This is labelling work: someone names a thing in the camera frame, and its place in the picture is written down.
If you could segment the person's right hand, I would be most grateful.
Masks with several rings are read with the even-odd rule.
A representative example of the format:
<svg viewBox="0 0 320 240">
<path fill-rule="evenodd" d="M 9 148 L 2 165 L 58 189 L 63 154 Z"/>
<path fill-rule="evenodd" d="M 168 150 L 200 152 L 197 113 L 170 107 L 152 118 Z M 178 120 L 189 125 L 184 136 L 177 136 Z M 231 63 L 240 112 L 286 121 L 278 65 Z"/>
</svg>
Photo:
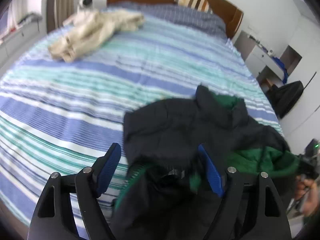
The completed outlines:
<svg viewBox="0 0 320 240">
<path fill-rule="evenodd" d="M 302 179 L 301 176 L 297 176 L 296 180 L 295 200 L 304 198 L 302 214 L 305 217 L 310 217 L 319 206 L 317 182 L 312 179 Z"/>
</svg>

